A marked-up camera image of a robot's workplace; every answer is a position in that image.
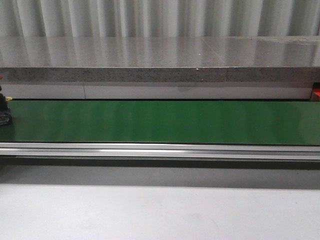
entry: aluminum extrusion rail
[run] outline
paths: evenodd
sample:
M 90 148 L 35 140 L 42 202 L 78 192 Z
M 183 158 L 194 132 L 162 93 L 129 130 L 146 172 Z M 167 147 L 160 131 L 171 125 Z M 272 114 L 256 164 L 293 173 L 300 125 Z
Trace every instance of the aluminum extrusion rail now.
M 312 161 L 320 162 L 320 146 L 153 144 L 153 143 L 0 143 L 0 158 L 47 159 L 63 157 L 199 159 L 202 161 Z

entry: white floor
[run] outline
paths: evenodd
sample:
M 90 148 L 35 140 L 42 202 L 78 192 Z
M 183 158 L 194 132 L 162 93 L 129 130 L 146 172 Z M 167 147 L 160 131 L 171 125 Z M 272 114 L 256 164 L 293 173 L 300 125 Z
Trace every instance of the white floor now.
M 140 173 L 132 176 L 136 182 L 144 178 L 143 173 L 153 174 L 158 184 L 148 184 L 149 177 L 144 185 L 117 184 L 117 179 L 128 178 L 125 171 Z M 319 239 L 320 190 L 307 189 L 307 183 L 304 189 L 289 184 L 290 179 L 317 181 L 319 171 L 240 170 L 244 178 L 260 174 L 267 179 L 277 172 L 284 176 L 278 177 L 282 189 L 243 188 L 245 182 L 241 188 L 217 187 L 214 182 L 200 186 L 202 181 L 210 185 L 210 174 L 211 181 L 220 178 L 222 186 L 228 185 L 217 176 L 219 171 L 236 181 L 233 169 L 4 168 L 0 171 L 0 240 Z M 113 181 L 111 177 L 101 180 L 111 172 L 117 173 Z M 159 172 L 171 182 L 161 183 Z M 195 174 L 207 176 L 201 180 Z M 194 186 L 187 182 L 182 186 L 177 183 L 182 175 L 198 180 Z M 85 181 L 77 184 L 82 176 Z M 264 186 L 273 186 L 272 182 L 265 180 Z M 283 189 L 286 182 L 290 189 Z

